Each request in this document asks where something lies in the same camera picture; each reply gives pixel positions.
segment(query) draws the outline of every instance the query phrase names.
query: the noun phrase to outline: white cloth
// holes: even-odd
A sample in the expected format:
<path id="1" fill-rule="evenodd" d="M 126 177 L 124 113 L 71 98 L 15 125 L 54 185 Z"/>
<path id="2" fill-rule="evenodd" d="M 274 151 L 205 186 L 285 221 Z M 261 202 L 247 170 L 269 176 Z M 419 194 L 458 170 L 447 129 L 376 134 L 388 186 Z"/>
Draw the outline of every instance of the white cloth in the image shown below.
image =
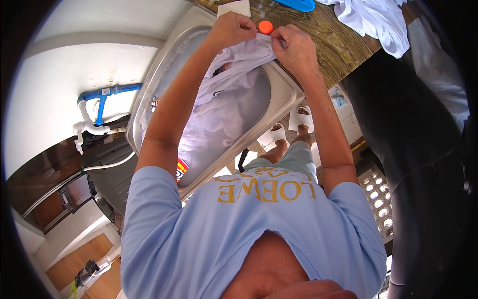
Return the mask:
<path id="1" fill-rule="evenodd" d="M 470 110 L 456 63 L 442 49 L 440 38 L 424 16 L 408 25 L 408 33 L 416 74 L 446 106 L 463 132 L 463 121 Z"/>
<path id="2" fill-rule="evenodd" d="M 204 151 L 208 144 L 229 147 L 242 135 L 244 120 L 239 105 L 246 105 L 249 100 L 243 91 L 254 86 L 260 72 L 255 68 L 274 59 L 271 38 L 260 33 L 254 40 L 224 49 L 214 58 L 201 82 L 183 131 L 179 143 L 180 158 L 191 166 L 194 152 Z M 229 69 L 213 76 L 215 70 L 225 63 L 231 63 Z"/>
<path id="3" fill-rule="evenodd" d="M 407 0 L 316 0 L 334 7 L 338 20 L 355 30 L 380 40 L 382 48 L 400 58 L 410 47 L 402 5 Z"/>

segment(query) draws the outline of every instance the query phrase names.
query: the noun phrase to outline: foot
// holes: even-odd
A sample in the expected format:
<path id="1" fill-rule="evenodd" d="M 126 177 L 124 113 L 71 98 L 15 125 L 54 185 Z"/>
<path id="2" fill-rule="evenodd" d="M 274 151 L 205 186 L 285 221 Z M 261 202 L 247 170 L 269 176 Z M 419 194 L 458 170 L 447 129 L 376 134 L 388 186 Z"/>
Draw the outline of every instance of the foot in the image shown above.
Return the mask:
<path id="1" fill-rule="evenodd" d="M 308 115 L 309 114 L 309 111 L 307 111 L 306 109 L 304 108 L 299 108 L 299 110 L 297 110 L 297 113 L 298 114 L 305 114 L 305 115 Z M 305 125 L 305 124 L 300 124 L 298 127 L 297 127 L 297 131 L 299 132 L 299 134 L 301 133 L 301 131 L 305 130 L 306 132 L 309 132 L 309 126 L 308 125 Z"/>
<path id="2" fill-rule="evenodd" d="M 278 129 L 282 128 L 281 124 L 280 123 L 277 123 L 275 124 L 272 129 L 271 129 L 271 132 L 274 132 Z M 279 140 L 276 140 L 275 142 L 275 145 L 278 146 L 278 147 L 285 147 L 287 148 L 287 142 L 285 141 L 285 139 L 279 139 Z"/>

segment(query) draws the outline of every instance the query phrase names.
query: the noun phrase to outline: leg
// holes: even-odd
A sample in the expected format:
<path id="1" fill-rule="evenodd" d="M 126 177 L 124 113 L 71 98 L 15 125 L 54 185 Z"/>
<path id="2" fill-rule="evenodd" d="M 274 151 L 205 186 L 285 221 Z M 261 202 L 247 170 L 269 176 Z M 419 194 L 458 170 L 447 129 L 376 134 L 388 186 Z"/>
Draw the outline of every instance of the leg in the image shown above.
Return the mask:
<path id="1" fill-rule="evenodd" d="M 272 131 L 278 130 L 281 128 L 280 124 L 274 125 Z M 260 156 L 259 158 L 264 158 L 269 160 L 272 164 L 279 162 L 282 156 L 287 152 L 287 143 L 284 139 L 277 140 L 275 142 L 276 147 L 268 151 L 265 155 Z"/>
<path id="2" fill-rule="evenodd" d="M 307 112 L 307 110 L 305 110 L 303 108 L 300 108 L 298 113 L 309 114 L 309 112 Z M 305 141 L 309 146 L 312 146 L 312 138 L 310 137 L 310 134 L 309 134 L 308 131 L 309 131 L 308 126 L 306 126 L 304 124 L 299 125 L 297 127 L 298 136 L 294 139 L 294 141 L 292 141 L 291 144 L 293 144 L 296 141 L 302 140 L 302 141 Z"/>

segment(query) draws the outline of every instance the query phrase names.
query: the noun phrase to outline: blue pipe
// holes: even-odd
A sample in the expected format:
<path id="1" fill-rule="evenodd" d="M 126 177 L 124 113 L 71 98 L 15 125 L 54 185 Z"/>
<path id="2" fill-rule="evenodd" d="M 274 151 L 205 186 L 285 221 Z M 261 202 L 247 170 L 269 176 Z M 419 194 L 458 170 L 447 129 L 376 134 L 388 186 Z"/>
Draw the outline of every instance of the blue pipe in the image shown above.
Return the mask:
<path id="1" fill-rule="evenodd" d="M 139 90 L 142 86 L 142 83 L 136 83 L 136 84 L 129 84 L 129 85 L 123 85 L 119 86 L 118 84 L 115 84 L 115 86 L 112 87 L 106 87 L 94 91 L 86 91 L 80 94 L 78 97 L 78 103 L 80 101 L 88 101 L 92 99 L 99 99 L 99 107 L 98 107 L 98 117 L 96 118 L 96 124 L 102 125 L 103 124 L 103 110 L 105 108 L 105 102 L 106 98 L 112 94 L 119 94 L 120 92 L 126 92 L 126 91 L 134 91 L 134 90 Z"/>

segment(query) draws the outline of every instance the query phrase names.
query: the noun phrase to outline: orange cap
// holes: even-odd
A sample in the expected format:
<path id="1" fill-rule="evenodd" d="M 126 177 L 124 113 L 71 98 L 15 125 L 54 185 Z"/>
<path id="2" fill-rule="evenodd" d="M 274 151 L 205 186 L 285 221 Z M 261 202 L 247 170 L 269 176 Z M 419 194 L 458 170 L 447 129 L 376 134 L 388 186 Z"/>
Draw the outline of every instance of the orange cap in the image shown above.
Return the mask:
<path id="1" fill-rule="evenodd" d="M 262 21 L 259 23 L 259 30 L 264 34 L 270 34 L 274 31 L 274 26 L 272 26 L 272 23 L 269 21 Z"/>

